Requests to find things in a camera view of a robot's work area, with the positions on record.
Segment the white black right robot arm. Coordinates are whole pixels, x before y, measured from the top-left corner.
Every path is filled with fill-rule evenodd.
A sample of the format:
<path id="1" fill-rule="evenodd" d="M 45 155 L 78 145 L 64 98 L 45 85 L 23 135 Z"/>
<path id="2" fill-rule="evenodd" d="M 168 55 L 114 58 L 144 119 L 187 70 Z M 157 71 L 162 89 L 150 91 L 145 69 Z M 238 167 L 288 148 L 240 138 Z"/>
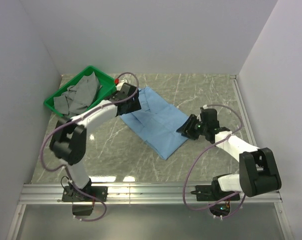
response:
<path id="1" fill-rule="evenodd" d="M 204 197 L 206 201 L 222 200 L 226 196 L 235 201 L 239 200 L 240 193 L 254 197 L 282 187 L 271 149 L 251 145 L 227 127 L 220 126 L 216 109 L 201 107 L 200 110 L 198 116 L 191 114 L 177 129 L 177 133 L 191 140 L 204 136 L 208 142 L 227 152 L 238 162 L 239 172 L 215 176 L 210 186 L 197 185 L 193 194 Z"/>

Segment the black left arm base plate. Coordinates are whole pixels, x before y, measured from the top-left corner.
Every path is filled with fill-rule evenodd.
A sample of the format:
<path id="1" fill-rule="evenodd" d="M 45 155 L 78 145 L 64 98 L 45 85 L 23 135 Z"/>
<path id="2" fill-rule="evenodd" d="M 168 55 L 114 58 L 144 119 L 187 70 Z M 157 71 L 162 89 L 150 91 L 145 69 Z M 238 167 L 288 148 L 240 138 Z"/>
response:
<path id="1" fill-rule="evenodd" d="M 93 196 L 102 202 L 107 200 L 108 187 L 107 186 L 90 186 L 81 190 L 87 195 Z M 65 186 L 61 198 L 62 202 L 90 202 L 93 201 L 92 198 L 79 193 L 72 185 Z"/>

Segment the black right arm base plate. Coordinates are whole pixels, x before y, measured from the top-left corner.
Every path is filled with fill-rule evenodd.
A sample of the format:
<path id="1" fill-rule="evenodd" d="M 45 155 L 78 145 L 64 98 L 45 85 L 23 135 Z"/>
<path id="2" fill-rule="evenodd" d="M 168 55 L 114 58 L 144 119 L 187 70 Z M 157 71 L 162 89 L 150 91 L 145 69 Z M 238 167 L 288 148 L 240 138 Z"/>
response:
<path id="1" fill-rule="evenodd" d="M 234 192 L 222 191 L 219 186 L 214 185 L 196 185 L 195 190 L 190 193 L 196 196 L 197 202 L 216 202 Z"/>

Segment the light blue long sleeve shirt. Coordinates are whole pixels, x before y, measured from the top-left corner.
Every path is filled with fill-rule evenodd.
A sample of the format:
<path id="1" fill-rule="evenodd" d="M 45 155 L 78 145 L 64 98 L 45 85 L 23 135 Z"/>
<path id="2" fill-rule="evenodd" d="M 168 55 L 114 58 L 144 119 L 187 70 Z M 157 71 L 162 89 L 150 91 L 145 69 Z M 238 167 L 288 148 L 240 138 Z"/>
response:
<path id="1" fill-rule="evenodd" d="M 188 119 L 150 87 L 138 91 L 141 109 L 121 115 L 123 122 L 163 160 L 167 160 L 187 138 L 177 132 Z"/>

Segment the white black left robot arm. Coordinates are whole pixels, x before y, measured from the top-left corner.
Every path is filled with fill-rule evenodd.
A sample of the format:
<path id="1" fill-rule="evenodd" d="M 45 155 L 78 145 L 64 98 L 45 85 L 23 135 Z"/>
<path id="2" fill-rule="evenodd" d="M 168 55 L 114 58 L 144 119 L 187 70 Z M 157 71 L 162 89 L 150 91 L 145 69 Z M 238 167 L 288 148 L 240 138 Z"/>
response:
<path id="1" fill-rule="evenodd" d="M 94 196 L 92 181 L 83 162 L 88 135 L 103 123 L 140 109 L 139 88 L 124 82 L 95 107 L 70 119 L 59 119 L 58 131 L 53 134 L 49 148 L 65 165 L 70 188 L 66 192 L 68 195 L 80 201 L 88 201 Z"/>

